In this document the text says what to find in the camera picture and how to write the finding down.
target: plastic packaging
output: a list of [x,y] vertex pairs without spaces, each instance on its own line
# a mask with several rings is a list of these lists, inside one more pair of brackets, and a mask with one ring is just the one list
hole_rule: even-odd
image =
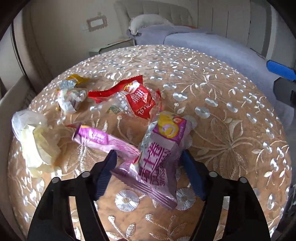
[[54,162],[60,154],[57,145],[60,135],[57,129],[47,126],[46,117],[31,110],[16,112],[12,117],[12,129],[22,145],[26,168],[32,177],[54,172]]
[[122,80],[106,91],[92,91],[88,96],[96,103],[108,101],[110,110],[129,116],[152,119],[161,107],[160,91],[153,91],[143,85],[143,76]]
[[89,78],[83,78],[78,74],[73,74],[61,82],[61,84],[59,85],[59,89],[72,89],[76,87],[76,85],[79,85],[87,81],[89,81]]
[[89,126],[78,126],[73,134],[72,140],[81,145],[106,153],[115,150],[118,156],[127,161],[134,161],[140,155],[140,151],[133,145]]
[[72,88],[63,89],[58,93],[57,101],[65,114],[74,114],[80,103],[87,97],[87,89]]
[[21,131],[27,124],[47,127],[47,119],[43,114],[31,110],[21,110],[12,116],[12,131],[18,141],[21,141]]
[[177,206],[176,168],[192,124],[171,112],[160,112],[150,124],[135,161],[125,161],[112,174],[159,204]]

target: beige tablecloth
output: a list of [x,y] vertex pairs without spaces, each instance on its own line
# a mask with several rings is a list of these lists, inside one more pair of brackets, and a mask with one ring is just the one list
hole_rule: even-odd
[[[209,170],[225,178],[237,180],[245,176],[260,201],[271,233],[275,230],[289,192],[289,147],[280,120],[252,81],[203,53],[162,45],[136,46],[80,62],[55,78],[29,107],[43,113],[53,127],[83,122],[134,145],[141,142],[146,131],[145,120],[139,122],[120,113],[100,113],[92,100],[85,101],[73,115],[56,111],[56,89],[74,73],[91,77],[86,85],[89,90],[109,89],[122,79],[142,74],[144,85],[162,92],[165,110],[193,123],[186,148],[196,161],[204,162]],[[10,198],[24,234],[51,178],[77,177],[106,156],[73,143],[72,133],[73,129],[61,129],[62,152],[56,161],[61,171],[43,173],[40,178],[32,178],[26,171],[21,145],[16,139],[12,142],[8,167]],[[178,206],[171,211],[112,177],[105,195],[96,202],[110,239],[188,240],[204,203],[194,195],[181,167],[176,174]],[[127,204],[136,203],[133,211],[122,211],[124,197]],[[222,237],[228,204],[225,197],[216,239]],[[70,207],[76,236],[83,240],[74,198],[70,198]]]

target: white plastic bag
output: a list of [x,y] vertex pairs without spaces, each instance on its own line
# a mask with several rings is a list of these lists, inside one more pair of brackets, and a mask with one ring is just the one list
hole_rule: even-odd
[[60,154],[58,129],[47,126],[43,114],[30,110],[16,112],[12,117],[12,129],[22,145],[22,155],[32,177],[42,172],[51,173]]
[[12,116],[12,131],[18,141],[21,141],[21,131],[26,125],[41,125],[47,127],[47,119],[43,114],[31,110],[21,110]]

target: blue object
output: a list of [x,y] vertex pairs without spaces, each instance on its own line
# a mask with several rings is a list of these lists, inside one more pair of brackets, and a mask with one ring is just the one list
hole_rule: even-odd
[[285,65],[279,64],[272,60],[268,60],[266,63],[266,67],[270,72],[282,76],[288,80],[296,80],[295,71]]
[[96,182],[96,200],[98,200],[101,196],[105,194],[105,191],[111,178],[110,170],[114,169],[117,164],[116,152],[114,150],[111,150],[105,160],[107,160],[107,163],[102,169],[102,172],[99,175],[98,180]]
[[208,169],[202,162],[195,161],[187,150],[182,152],[181,161],[195,195],[205,201],[207,198],[205,179],[209,173]]

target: pink wrapper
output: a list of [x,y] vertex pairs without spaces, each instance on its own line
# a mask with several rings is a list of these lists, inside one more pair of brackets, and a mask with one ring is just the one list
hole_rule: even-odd
[[161,112],[146,132],[139,158],[123,162],[112,174],[164,207],[175,208],[176,168],[191,126],[188,120]]
[[72,140],[107,153],[115,150],[126,161],[134,161],[140,155],[140,151],[133,145],[89,126],[78,126]]

